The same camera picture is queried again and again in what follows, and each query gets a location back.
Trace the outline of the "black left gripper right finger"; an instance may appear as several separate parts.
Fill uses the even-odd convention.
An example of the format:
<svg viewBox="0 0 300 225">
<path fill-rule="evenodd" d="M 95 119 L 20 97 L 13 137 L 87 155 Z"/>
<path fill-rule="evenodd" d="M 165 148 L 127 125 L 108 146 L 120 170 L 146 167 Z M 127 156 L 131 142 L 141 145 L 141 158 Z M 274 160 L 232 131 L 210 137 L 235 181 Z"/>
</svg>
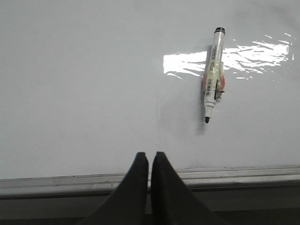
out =
<svg viewBox="0 0 300 225">
<path fill-rule="evenodd" d="M 157 152 L 154 158 L 150 192 L 156 225 L 228 224 L 193 195 L 164 152 Z"/>
</svg>

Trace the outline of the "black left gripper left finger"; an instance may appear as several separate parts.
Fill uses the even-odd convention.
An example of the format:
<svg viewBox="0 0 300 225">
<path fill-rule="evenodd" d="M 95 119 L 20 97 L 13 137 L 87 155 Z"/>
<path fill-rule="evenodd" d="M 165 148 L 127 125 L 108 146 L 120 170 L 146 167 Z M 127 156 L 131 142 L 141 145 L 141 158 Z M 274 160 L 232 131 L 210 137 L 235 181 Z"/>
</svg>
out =
<svg viewBox="0 0 300 225">
<path fill-rule="evenodd" d="M 79 225 L 139 225 L 145 213 L 149 163 L 138 152 L 126 176 L 113 193 Z"/>
</svg>

